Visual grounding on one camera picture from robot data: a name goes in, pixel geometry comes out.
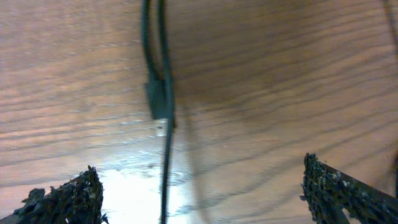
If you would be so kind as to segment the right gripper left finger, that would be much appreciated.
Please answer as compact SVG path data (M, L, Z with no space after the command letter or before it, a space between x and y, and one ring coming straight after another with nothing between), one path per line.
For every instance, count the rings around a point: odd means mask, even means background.
M1 219L1 224L108 224L103 204L103 184L95 167L88 166L74 179L51 186L50 192L34 188L21 208Z

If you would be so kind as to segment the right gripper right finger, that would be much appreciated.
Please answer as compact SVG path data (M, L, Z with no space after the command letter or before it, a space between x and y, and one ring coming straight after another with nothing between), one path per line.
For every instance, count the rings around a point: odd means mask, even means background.
M303 160L303 195L317 224L348 223L350 218L366 224L397 224L397 198L381 192L320 162L315 154Z

